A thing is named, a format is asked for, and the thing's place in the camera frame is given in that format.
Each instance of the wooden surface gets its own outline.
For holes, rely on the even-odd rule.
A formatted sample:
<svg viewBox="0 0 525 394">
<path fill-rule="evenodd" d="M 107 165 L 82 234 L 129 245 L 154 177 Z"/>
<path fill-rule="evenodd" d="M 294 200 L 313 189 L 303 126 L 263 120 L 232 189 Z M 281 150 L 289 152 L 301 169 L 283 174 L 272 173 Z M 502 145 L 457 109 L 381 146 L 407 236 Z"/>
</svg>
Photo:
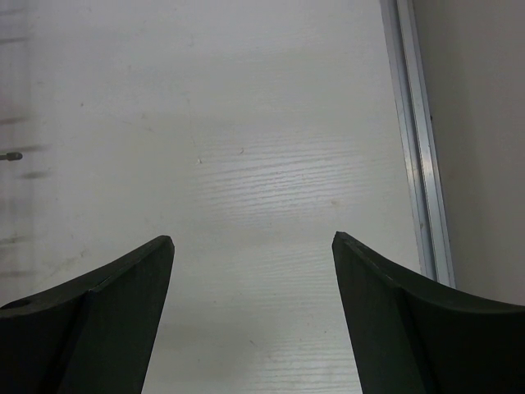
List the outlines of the wooden surface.
<svg viewBox="0 0 525 394">
<path fill-rule="evenodd" d="M 53 0 L 30 24 L 21 291 L 165 233 L 145 393 L 359 392 L 331 238 L 419 270 L 379 2 Z"/>
</svg>

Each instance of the metal strip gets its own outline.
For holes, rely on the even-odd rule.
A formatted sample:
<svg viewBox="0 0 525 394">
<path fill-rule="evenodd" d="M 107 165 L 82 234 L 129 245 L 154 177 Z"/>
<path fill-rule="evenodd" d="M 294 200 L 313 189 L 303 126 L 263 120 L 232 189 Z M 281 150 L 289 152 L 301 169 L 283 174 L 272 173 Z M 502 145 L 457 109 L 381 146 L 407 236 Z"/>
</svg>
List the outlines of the metal strip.
<svg viewBox="0 0 525 394">
<path fill-rule="evenodd" d="M 422 273 L 455 287 L 412 0 L 381 0 Z"/>
</svg>

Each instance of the metal edge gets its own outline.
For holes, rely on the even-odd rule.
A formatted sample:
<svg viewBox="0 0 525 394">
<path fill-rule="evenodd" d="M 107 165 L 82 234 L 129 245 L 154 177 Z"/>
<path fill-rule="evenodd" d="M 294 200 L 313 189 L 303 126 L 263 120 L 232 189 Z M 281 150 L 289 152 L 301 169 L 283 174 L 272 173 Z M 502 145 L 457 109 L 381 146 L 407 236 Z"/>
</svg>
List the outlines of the metal edge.
<svg viewBox="0 0 525 394">
<path fill-rule="evenodd" d="M 381 0 L 422 273 L 455 287 L 412 0 Z"/>
</svg>

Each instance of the gray wall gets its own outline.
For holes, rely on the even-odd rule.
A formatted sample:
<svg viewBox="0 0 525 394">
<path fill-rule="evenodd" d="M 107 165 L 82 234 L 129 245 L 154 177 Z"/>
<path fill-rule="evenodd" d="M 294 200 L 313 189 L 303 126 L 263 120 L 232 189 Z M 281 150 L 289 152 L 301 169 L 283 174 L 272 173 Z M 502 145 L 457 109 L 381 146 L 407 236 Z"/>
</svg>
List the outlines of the gray wall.
<svg viewBox="0 0 525 394">
<path fill-rule="evenodd" d="M 525 304 L 525 2 L 414 8 L 458 287 Z"/>
</svg>

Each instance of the beige surface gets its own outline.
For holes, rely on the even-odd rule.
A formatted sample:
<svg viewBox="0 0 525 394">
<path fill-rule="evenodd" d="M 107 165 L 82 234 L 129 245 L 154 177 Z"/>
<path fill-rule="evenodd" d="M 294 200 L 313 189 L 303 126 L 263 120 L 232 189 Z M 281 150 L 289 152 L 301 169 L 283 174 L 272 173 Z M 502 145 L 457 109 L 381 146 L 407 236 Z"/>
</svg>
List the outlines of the beige surface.
<svg viewBox="0 0 525 394">
<path fill-rule="evenodd" d="M 34 288 L 169 234 L 145 393 L 359 392 L 331 238 L 418 270 L 379 2 L 54 0 L 31 23 Z"/>
<path fill-rule="evenodd" d="M 458 288 L 525 305 L 525 2 L 414 2 Z"/>
</svg>

